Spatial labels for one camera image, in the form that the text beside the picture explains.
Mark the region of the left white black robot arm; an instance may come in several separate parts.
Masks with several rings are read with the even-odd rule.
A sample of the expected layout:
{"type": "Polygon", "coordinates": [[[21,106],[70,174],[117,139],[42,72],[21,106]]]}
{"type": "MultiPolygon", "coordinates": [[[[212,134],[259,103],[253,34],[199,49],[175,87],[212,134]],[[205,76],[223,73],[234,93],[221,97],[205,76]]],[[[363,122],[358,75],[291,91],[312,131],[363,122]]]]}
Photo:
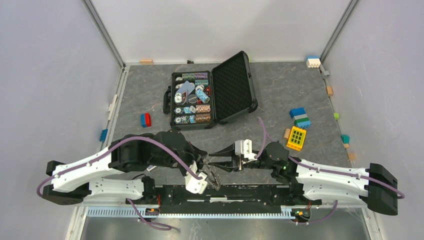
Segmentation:
{"type": "Polygon", "coordinates": [[[156,134],[128,134],[100,152],[73,163],[50,161],[47,179],[36,193],[57,205],[75,205],[90,200],[156,204],[159,194],[149,176],[130,180],[112,179],[113,175],[143,172],[150,166],[177,169],[185,189],[202,194],[208,175],[202,171],[207,153],[186,140],[178,130],[156,134]]]}

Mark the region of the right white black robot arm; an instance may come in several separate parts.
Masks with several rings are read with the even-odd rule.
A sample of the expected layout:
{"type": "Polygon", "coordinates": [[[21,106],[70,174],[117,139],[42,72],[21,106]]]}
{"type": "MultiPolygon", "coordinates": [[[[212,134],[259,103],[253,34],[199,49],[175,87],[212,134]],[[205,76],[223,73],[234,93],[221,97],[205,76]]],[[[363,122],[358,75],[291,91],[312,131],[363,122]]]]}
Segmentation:
{"type": "Polygon", "coordinates": [[[373,212],[396,216],[398,200],[403,198],[398,191],[397,178],[381,164],[370,163],[365,168],[319,164],[291,156],[278,141],[257,151],[252,149],[249,139],[238,140],[211,156],[230,157],[230,161],[212,163],[229,173],[243,169],[270,170],[273,179],[289,186],[288,196],[295,204],[306,200],[364,202],[373,212]]]}

